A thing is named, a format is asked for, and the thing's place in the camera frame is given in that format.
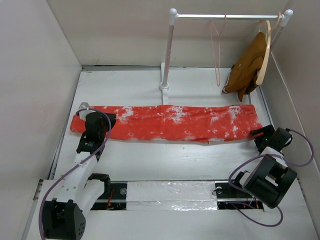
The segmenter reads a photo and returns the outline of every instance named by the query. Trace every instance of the hanging clothes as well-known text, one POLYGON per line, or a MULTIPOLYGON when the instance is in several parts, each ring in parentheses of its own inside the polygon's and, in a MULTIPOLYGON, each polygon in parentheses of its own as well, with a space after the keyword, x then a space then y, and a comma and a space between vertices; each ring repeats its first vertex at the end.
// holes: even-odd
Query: hanging clothes
POLYGON ((240 59, 231 68, 228 80, 223 88, 224 93, 237 92, 242 102, 244 94, 249 94, 258 86, 256 80, 266 55, 266 35, 259 32, 240 59))
MULTIPOLYGON (((117 140, 169 140, 209 143, 251 138, 262 127, 255 106, 92 106, 116 114, 110 138, 117 140)), ((85 131, 85 121, 74 115, 70 130, 85 131)))

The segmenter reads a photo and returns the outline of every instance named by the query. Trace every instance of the red and white tie-dye fabric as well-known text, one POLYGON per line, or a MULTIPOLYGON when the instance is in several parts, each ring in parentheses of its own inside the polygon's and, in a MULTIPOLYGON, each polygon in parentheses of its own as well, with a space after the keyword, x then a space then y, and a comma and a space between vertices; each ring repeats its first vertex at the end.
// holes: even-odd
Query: red and white tie-dye fabric
MULTIPOLYGON (((110 138, 117 140, 169 140, 209 143, 250 137, 262 127, 253 105, 92 106, 117 115, 110 138)), ((74 115, 70 130, 85 131, 85 121, 74 115)))

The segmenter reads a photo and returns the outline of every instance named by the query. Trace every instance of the wooden hanger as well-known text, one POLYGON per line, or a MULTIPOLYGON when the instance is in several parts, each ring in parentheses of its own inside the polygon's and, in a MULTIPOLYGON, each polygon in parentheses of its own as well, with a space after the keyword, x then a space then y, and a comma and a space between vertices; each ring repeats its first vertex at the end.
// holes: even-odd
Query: wooden hanger
POLYGON ((258 71, 257 75, 258 78, 255 81, 255 84, 261 85, 262 82, 264 81, 266 70, 267 70, 267 65, 268 65, 268 60, 269 60, 269 54, 270 54, 270 45, 271 45, 271 25, 269 21, 259 21, 259 23, 266 23, 267 26, 267 32, 265 33, 265 42, 266 42, 266 50, 265 50, 265 55, 263 58, 262 66, 261 69, 258 71))

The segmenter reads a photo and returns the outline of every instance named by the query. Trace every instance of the red wire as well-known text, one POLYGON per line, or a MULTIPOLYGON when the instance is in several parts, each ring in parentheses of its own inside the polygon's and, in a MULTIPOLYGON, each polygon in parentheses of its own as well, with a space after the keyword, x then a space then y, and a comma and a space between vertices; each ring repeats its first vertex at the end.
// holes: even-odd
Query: red wire
POLYGON ((107 206, 106 206, 106 210, 108 209, 108 207, 109 207, 109 204, 110 204, 110 201, 111 201, 111 199, 112 199, 112 195, 114 194, 114 189, 112 190, 112 192, 111 192, 111 195, 110 195, 110 197, 108 198, 108 204, 107 204, 107 206))

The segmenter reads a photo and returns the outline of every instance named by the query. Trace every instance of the clear plastic tape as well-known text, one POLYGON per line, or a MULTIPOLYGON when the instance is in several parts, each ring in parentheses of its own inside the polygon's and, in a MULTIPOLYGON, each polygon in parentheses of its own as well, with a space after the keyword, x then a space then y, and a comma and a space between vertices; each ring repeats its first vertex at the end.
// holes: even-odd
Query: clear plastic tape
POLYGON ((132 211, 217 210, 213 181, 128 182, 126 209, 132 211))

